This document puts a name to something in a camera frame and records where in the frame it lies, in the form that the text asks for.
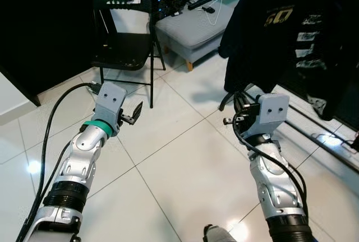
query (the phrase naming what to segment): black folding chair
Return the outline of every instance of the black folding chair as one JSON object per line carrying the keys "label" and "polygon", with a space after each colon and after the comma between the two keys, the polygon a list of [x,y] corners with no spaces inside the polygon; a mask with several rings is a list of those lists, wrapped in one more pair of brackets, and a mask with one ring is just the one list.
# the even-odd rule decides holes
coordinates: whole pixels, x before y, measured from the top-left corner
{"label": "black folding chair", "polygon": [[[100,68],[101,83],[104,81],[125,82],[151,86],[150,107],[153,108],[153,71],[154,58],[160,58],[165,70],[161,47],[159,45],[152,19],[152,0],[94,0],[94,9],[99,10],[102,21],[107,29],[107,40],[95,53],[92,65]],[[114,26],[109,9],[126,9],[146,12],[149,14],[149,34],[118,33]],[[154,46],[159,56],[154,56]],[[103,68],[121,70],[139,70],[151,58],[151,82],[135,82],[111,80],[104,78]]]}

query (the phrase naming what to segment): black cable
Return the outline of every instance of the black cable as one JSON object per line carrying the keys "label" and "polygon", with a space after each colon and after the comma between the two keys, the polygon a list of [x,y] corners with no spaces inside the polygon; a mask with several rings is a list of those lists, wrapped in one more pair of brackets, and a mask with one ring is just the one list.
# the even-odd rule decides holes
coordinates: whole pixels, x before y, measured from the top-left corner
{"label": "black cable", "polygon": [[307,185],[305,184],[305,180],[302,176],[302,174],[290,163],[288,163],[288,165],[290,166],[291,169],[293,169],[293,171],[297,174],[297,176],[299,176],[301,183],[302,183],[302,187],[303,187],[303,194],[304,194],[304,200],[307,200]]}
{"label": "black cable", "polygon": [[[307,221],[309,220],[309,213],[308,213],[308,206],[307,206],[307,201],[306,201],[306,194],[304,194],[298,180],[296,179],[296,177],[291,173],[291,171],[285,166],[283,165],[281,162],[279,162],[277,159],[270,157],[269,155],[267,155],[266,153],[262,152],[261,150],[259,150],[258,148],[250,145],[241,135],[240,135],[240,129],[239,129],[239,125],[236,123],[237,118],[239,117],[239,114],[236,113],[233,117],[233,131],[236,135],[236,137],[239,139],[239,141],[244,144],[247,148],[249,148],[250,150],[252,150],[253,152],[257,153],[258,155],[268,159],[269,161],[275,163],[276,165],[278,165],[280,168],[283,169],[284,172],[287,173],[287,175],[289,176],[289,178],[294,182],[297,190],[299,191],[299,195],[302,199],[302,204],[303,204],[303,210],[305,213],[305,217],[307,219]],[[302,175],[299,175],[300,179],[302,180],[303,183],[303,188],[306,191],[306,185],[305,185],[305,181],[302,177]]]}
{"label": "black cable", "polygon": [[59,154],[58,159],[57,159],[57,162],[56,162],[56,164],[55,164],[55,166],[54,166],[54,169],[52,170],[52,173],[51,173],[51,175],[50,175],[50,178],[49,178],[49,180],[47,181],[46,186],[45,186],[45,188],[43,189],[43,192],[42,192],[42,194],[41,194],[40,202],[44,199],[45,194],[46,194],[46,191],[47,191],[47,189],[50,187],[50,183],[52,182],[52,179],[53,179],[54,176],[55,176],[56,170],[58,169],[58,167],[59,167],[59,165],[60,165],[60,163],[61,163],[62,157],[63,157],[63,155],[65,154],[65,152],[66,152],[67,148],[69,147],[70,143],[71,143],[71,140],[64,146],[64,148],[62,149],[61,153]]}
{"label": "black cable", "polygon": [[29,231],[29,228],[31,227],[31,224],[33,223],[36,213],[40,207],[41,204],[41,195],[43,193],[43,186],[44,186],[44,179],[45,179],[45,161],[46,161],[46,147],[47,147],[47,141],[49,139],[49,133],[50,133],[50,128],[51,128],[51,123],[52,123],[52,119],[54,117],[55,111],[57,110],[58,106],[60,105],[61,101],[72,91],[76,90],[77,88],[80,87],[85,87],[85,86],[92,86],[92,83],[81,83],[78,85],[75,85],[74,87],[68,89],[66,92],[63,93],[63,95],[57,100],[57,102],[55,103],[48,122],[47,122],[47,127],[46,127],[46,131],[45,131],[45,136],[44,136],[44,142],[43,142],[43,148],[42,148],[42,156],[41,156],[41,171],[40,171],[40,182],[39,182],[39,188],[38,191],[36,193],[36,197],[33,203],[33,206],[31,207],[30,213],[28,215],[28,217],[26,218],[26,220],[24,221],[24,224],[19,232],[19,235],[16,239],[16,242],[22,242],[27,234],[27,232]]}

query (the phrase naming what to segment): gray cushion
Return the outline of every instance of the gray cushion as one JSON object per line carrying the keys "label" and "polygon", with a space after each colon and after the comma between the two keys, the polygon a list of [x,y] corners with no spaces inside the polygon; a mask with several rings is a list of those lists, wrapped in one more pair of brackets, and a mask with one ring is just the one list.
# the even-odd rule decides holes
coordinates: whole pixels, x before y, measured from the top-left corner
{"label": "gray cushion", "polygon": [[190,61],[191,63],[216,50],[219,47],[222,36],[223,34],[219,34],[218,36],[207,41],[206,45],[202,45],[195,49],[189,49],[179,44],[174,39],[171,39],[169,36],[164,35],[161,31],[158,31],[158,38],[162,45],[167,45],[172,51],[179,54],[182,58]]}
{"label": "gray cushion", "polygon": [[[212,5],[215,12],[212,14],[208,13],[212,24],[215,23],[219,6],[220,1]],[[189,11],[187,6],[185,6],[182,12],[183,13],[178,16],[166,17],[158,21],[156,28],[179,44],[189,49],[195,49],[224,32],[233,13],[233,9],[222,4],[215,25],[210,24],[205,11]]]}

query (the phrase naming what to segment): black t-shirt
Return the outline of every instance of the black t-shirt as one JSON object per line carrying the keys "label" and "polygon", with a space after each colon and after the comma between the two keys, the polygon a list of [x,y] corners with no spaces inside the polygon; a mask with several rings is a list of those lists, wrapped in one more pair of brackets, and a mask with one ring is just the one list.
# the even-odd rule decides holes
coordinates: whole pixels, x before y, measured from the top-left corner
{"label": "black t-shirt", "polygon": [[330,119],[334,81],[342,70],[335,0],[240,0],[219,47],[229,57],[224,88],[243,91],[249,83],[270,92],[288,66],[306,79],[308,100]]}

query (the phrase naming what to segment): chair seat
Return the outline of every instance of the chair seat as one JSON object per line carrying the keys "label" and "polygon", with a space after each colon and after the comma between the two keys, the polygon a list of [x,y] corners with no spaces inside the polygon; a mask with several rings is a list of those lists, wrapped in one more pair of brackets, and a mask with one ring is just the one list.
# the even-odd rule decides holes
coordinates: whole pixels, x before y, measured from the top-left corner
{"label": "chair seat", "polygon": [[151,51],[150,34],[116,33],[108,37],[92,60],[94,67],[122,70],[142,68]]}

